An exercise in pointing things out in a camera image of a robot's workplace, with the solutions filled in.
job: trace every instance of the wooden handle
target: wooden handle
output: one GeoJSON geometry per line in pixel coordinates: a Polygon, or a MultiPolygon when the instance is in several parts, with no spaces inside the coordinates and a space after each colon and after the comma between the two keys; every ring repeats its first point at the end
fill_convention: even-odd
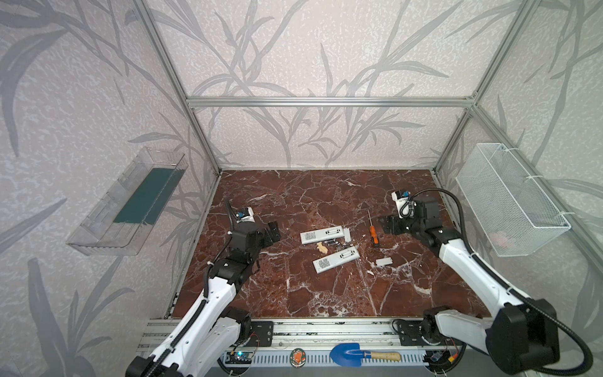
{"type": "Polygon", "coordinates": [[[371,359],[400,361],[402,356],[397,352],[375,352],[371,351],[371,359]]]}

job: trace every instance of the transparent plastic basket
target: transparent plastic basket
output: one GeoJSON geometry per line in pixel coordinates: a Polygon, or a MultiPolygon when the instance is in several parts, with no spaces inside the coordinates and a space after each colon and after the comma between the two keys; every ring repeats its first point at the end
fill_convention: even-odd
{"type": "Polygon", "coordinates": [[[178,184],[188,167],[184,157],[181,152],[141,149],[92,212],[71,233],[67,245],[86,255],[137,255],[174,192],[174,184],[178,184]],[[148,205],[148,210],[142,207],[134,216],[140,221],[130,217],[116,222],[130,197],[156,168],[171,171],[162,171],[165,184],[154,186],[154,195],[143,202],[148,205]]]}
{"type": "Polygon", "coordinates": [[[571,228],[504,144],[477,144],[456,181],[498,256],[529,255],[571,228]]]}

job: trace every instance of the clear plastic tray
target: clear plastic tray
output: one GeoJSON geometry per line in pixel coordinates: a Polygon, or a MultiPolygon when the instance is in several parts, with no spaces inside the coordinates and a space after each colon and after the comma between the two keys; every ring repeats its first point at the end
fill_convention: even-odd
{"type": "Polygon", "coordinates": [[[86,255],[137,255],[188,167],[184,156],[141,149],[67,245],[86,255]]]}

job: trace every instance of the metal mesh basket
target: metal mesh basket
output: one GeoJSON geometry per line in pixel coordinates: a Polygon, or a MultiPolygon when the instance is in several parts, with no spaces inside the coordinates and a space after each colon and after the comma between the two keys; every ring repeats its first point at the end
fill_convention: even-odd
{"type": "Polygon", "coordinates": [[[477,144],[456,177],[498,256],[521,256],[571,228],[504,144],[477,144]]]}

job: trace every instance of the red wire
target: red wire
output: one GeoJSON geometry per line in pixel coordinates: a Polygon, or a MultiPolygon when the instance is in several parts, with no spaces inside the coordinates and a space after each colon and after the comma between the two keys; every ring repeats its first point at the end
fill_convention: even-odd
{"type": "Polygon", "coordinates": [[[257,336],[257,334],[256,334],[256,332],[255,332],[255,331],[254,331],[254,332],[252,332],[252,333],[251,333],[251,335],[250,335],[249,337],[251,338],[251,337],[252,337],[252,336],[254,336],[254,335],[255,335],[255,336],[256,336],[256,338],[257,338],[257,344],[256,344],[256,350],[255,350],[255,351],[253,351],[253,356],[255,356],[255,355],[256,355],[257,349],[258,349],[258,348],[259,348],[259,346],[260,346],[260,337],[258,337],[258,336],[257,336]]]}
{"type": "Polygon", "coordinates": [[[450,340],[452,340],[452,344],[454,344],[454,348],[456,348],[456,354],[458,355],[458,347],[456,346],[456,343],[454,343],[454,339],[450,338],[450,340]]]}

